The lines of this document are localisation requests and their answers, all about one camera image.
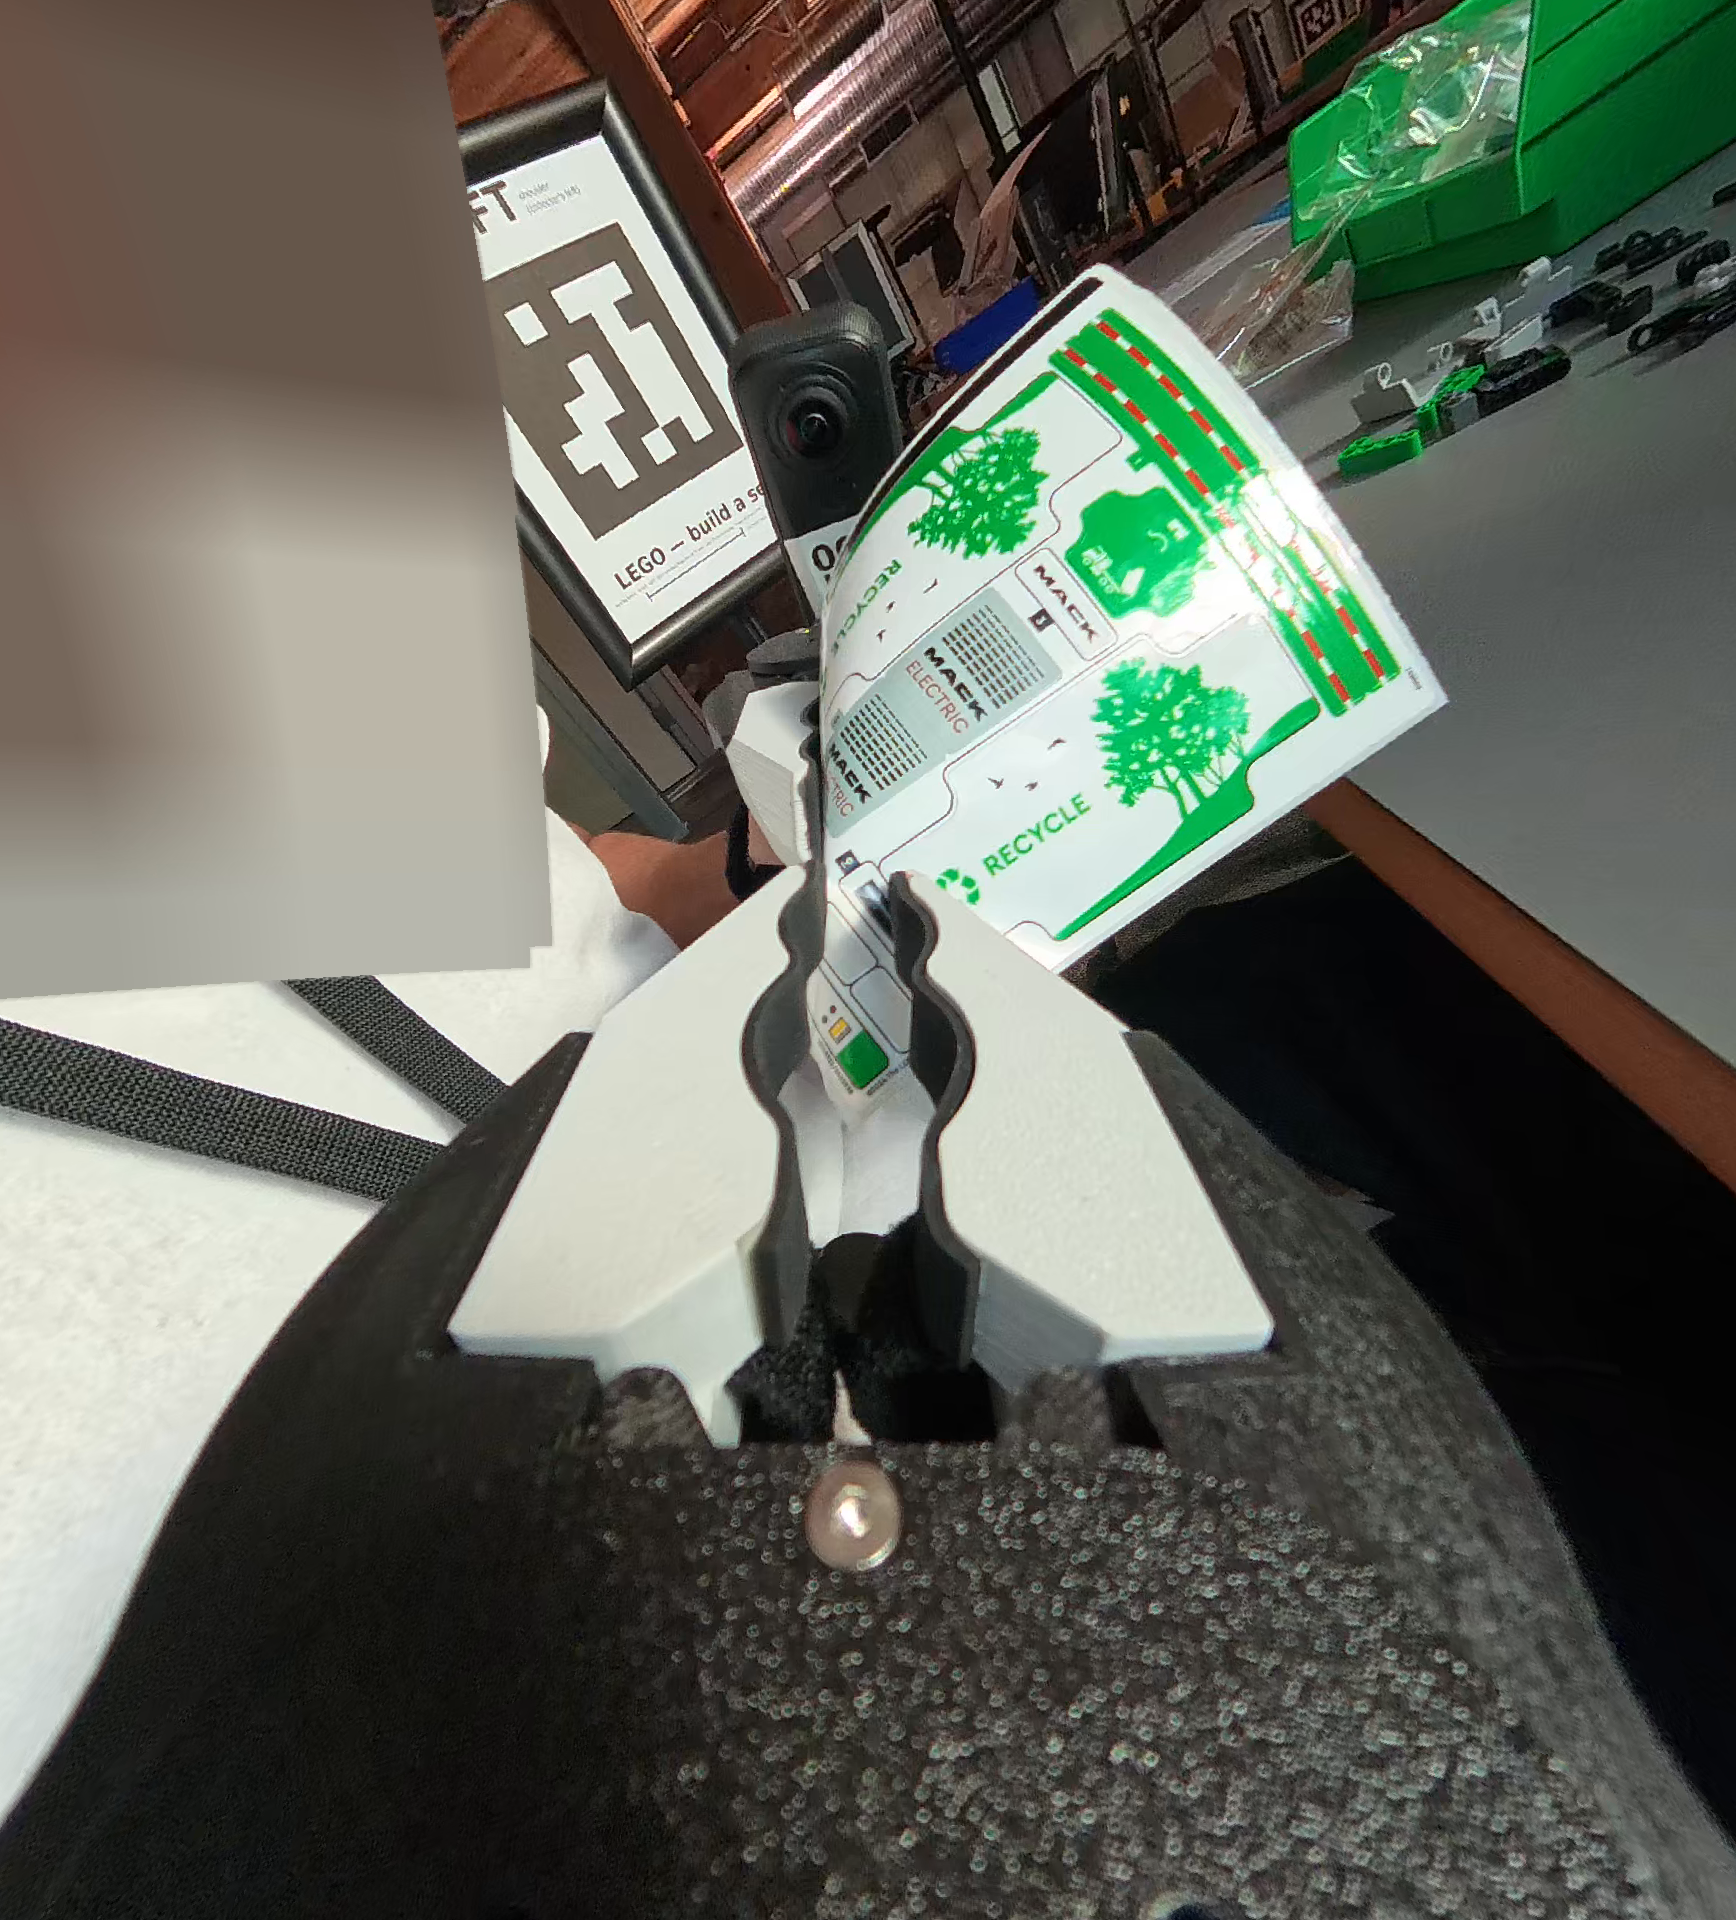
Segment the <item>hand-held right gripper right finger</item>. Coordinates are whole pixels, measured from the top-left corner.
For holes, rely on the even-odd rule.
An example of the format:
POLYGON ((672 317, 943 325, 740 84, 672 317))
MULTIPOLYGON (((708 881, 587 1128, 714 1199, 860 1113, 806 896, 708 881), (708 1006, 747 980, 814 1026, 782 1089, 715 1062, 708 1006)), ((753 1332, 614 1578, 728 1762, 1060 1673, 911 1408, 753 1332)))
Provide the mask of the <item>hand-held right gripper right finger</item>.
POLYGON ((1266 1352, 1273 1310, 1147 1062, 1170 1056, 932 881, 889 883, 932 1099, 916 1270, 932 1347, 994 1385, 1266 1352))

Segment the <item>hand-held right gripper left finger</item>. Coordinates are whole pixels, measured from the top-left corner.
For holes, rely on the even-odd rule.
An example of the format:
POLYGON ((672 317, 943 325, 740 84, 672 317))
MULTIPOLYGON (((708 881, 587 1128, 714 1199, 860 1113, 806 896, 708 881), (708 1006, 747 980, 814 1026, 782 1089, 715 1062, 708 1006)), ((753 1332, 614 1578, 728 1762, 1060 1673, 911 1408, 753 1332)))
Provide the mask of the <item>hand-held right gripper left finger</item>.
POLYGON ((587 1037, 449 1335, 482 1356, 667 1369, 708 1441, 731 1376, 805 1310, 812 1228, 786 1085, 806 1061, 827 896, 786 868, 587 1037))

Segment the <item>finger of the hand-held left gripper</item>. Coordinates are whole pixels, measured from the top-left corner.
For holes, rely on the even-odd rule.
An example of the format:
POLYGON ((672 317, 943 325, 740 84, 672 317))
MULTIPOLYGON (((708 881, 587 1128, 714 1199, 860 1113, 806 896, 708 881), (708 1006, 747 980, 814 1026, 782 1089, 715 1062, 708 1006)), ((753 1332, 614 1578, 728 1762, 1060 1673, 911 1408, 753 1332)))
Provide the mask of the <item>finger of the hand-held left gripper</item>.
POLYGON ((743 700, 728 739, 753 834, 782 868, 827 868, 817 761, 817 684, 773 684, 743 700))

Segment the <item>green and white sticker sheet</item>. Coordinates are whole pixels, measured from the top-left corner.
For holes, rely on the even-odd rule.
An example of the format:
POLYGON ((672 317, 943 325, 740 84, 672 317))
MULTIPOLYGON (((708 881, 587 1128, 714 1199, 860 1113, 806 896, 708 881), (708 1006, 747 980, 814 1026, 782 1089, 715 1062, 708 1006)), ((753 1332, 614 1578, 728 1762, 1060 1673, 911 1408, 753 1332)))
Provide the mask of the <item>green and white sticker sheet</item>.
POLYGON ((835 1105, 902 1079, 896 877, 1068 971, 1446 689, 1236 376, 1093 267, 862 503, 819 617, 835 1105))

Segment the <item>person's left forearm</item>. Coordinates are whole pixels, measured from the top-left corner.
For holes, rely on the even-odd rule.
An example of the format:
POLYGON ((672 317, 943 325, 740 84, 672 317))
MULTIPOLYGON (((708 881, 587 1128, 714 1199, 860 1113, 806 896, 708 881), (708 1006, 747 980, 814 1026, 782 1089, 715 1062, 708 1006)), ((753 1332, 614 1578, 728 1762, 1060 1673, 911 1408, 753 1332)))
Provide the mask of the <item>person's left forearm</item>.
POLYGON ((601 831, 575 837, 601 860, 624 910, 647 916, 676 949, 704 938, 734 912, 728 888, 728 834, 667 845, 647 834, 601 831))

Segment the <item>scattered black white lego parts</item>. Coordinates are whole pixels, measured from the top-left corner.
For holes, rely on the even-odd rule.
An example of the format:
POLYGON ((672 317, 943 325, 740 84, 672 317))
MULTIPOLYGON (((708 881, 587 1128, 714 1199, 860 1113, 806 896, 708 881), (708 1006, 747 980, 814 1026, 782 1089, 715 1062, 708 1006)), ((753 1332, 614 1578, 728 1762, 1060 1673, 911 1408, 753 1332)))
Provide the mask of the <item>scattered black white lego parts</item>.
MULTIPOLYGON (((1709 212, 1736 212, 1736 181, 1709 212)), ((1541 256, 1469 327, 1421 354, 1421 370, 1377 364, 1354 391, 1361 434, 1333 451, 1341 483, 1420 460, 1485 417, 1550 391, 1589 348, 1674 356, 1736 327, 1736 230, 1639 226, 1585 267, 1541 256)))

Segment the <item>blue storage crate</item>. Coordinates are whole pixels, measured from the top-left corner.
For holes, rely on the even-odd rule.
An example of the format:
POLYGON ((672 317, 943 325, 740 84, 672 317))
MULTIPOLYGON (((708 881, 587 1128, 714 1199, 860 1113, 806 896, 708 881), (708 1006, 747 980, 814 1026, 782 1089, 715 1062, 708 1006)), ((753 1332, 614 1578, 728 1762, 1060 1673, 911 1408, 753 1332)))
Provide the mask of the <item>blue storage crate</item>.
POLYGON ((1035 317, 1040 286, 1032 277, 1019 277, 1006 286, 997 301, 981 308, 965 325, 953 325, 932 342, 932 360, 945 372, 972 372, 990 354, 997 354, 1009 336, 1022 330, 1035 317))

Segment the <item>clear plastic bag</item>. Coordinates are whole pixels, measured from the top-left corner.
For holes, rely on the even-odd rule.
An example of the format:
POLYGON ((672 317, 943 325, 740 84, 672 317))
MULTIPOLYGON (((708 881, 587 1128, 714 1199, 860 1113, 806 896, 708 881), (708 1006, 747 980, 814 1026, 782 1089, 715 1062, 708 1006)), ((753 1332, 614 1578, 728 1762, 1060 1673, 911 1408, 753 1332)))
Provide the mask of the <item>clear plastic bag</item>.
POLYGON ((1354 308, 1357 262, 1350 252, 1323 264, 1308 252, 1292 252, 1263 262, 1226 295, 1192 309, 1189 330, 1243 390, 1255 390, 1348 348, 1354 308))
POLYGON ((1361 58, 1287 134, 1292 240, 1333 234, 1510 149, 1530 24, 1534 4, 1455 10, 1361 58))

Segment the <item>green plastic bin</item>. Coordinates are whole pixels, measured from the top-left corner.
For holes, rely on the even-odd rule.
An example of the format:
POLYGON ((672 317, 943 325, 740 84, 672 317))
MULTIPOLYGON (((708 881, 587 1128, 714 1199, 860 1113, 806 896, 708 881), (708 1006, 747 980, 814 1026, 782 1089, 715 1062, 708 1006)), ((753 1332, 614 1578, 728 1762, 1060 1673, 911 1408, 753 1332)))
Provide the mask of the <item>green plastic bin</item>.
POLYGON ((1512 146, 1354 215, 1363 301, 1555 257, 1736 139, 1736 4, 1534 4, 1512 146))

